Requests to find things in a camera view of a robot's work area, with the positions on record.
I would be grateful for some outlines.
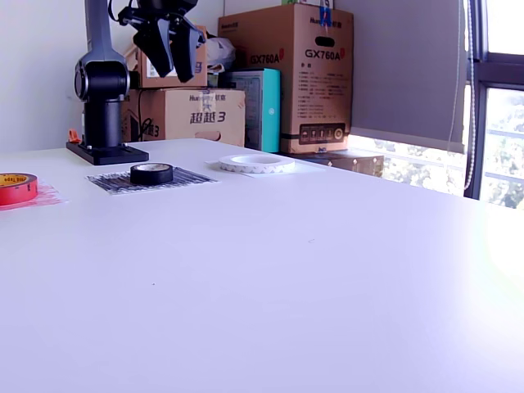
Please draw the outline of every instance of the cable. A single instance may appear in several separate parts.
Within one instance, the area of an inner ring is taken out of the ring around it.
[[[463,8],[462,0],[458,0],[457,79],[455,81],[455,95],[454,95],[454,102],[453,102],[453,117],[451,119],[451,129],[449,130],[449,138],[448,138],[448,155],[449,155],[449,152],[451,151],[451,139],[453,138],[453,132],[455,131],[455,121],[457,119],[457,101],[459,100],[460,57],[461,57],[461,49],[462,49],[462,45],[461,45],[460,41],[461,41],[461,39],[463,37],[463,31],[462,31],[462,8]],[[446,164],[445,164],[445,167],[444,167],[444,171],[447,174],[448,173],[449,157],[448,157],[448,159],[445,162],[446,162]]]
[[[139,142],[144,141],[144,134],[153,124],[151,117],[148,117],[144,122],[142,122],[142,93],[144,93],[144,90],[140,90],[140,93],[138,94],[138,123],[140,124],[140,134],[138,135]]]
[[[133,0],[129,0],[128,7],[131,7],[133,5]],[[115,18],[115,14],[113,14],[113,0],[109,0],[109,5],[107,6],[107,12],[109,13],[109,17],[114,20],[115,22],[120,22],[118,19]]]
[[[107,12],[109,13],[109,17],[114,20],[115,22],[118,22],[118,19],[115,18],[115,15],[113,14],[113,0],[109,0],[109,5],[107,6]]]
[[[476,97],[475,97],[475,63],[474,63],[474,50],[473,50],[473,17],[472,17],[472,0],[468,0],[468,29],[469,29],[469,64],[472,72],[472,104],[471,104],[471,126],[472,126],[472,161],[469,167],[468,180],[464,191],[468,190],[473,181],[473,174],[475,172],[475,154],[477,149],[477,113],[476,113]]]

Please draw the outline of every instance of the black mounting plate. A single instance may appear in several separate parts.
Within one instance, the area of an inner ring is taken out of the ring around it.
[[[81,143],[68,142],[66,146],[74,154],[96,166],[149,161],[149,153],[124,145],[87,149],[87,147]]]

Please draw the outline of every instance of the window blind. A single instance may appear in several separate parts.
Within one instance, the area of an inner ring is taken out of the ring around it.
[[[464,152],[462,0],[337,0],[335,8],[355,14],[351,133],[448,150],[455,118],[449,149]]]

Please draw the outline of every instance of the box label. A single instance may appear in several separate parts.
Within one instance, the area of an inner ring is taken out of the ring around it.
[[[178,76],[177,70],[172,70],[167,76]],[[151,60],[149,59],[147,59],[147,77],[160,78],[160,75],[158,75],[155,66],[151,63]]]
[[[198,61],[196,63],[195,75],[196,74],[201,74],[201,73],[202,73],[202,62]],[[151,60],[149,60],[149,59],[147,59],[146,75],[147,75],[148,78],[160,78],[160,75],[158,75],[158,71],[156,70],[155,66],[151,63]],[[170,76],[177,77],[178,76],[177,70],[172,70],[170,73],[167,74],[166,78],[168,78]]]
[[[300,126],[300,145],[319,143],[342,143],[349,133],[344,123],[336,124],[302,124]]]

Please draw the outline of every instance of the white wall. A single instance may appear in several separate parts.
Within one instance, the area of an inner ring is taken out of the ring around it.
[[[188,17],[216,34],[224,0],[200,0]],[[114,0],[115,13],[128,0]],[[73,78],[87,51],[84,0],[0,0],[0,152],[63,147],[80,129]],[[133,28],[111,22],[119,52]]]
[[[225,0],[225,15],[276,7],[281,4],[282,0]]]

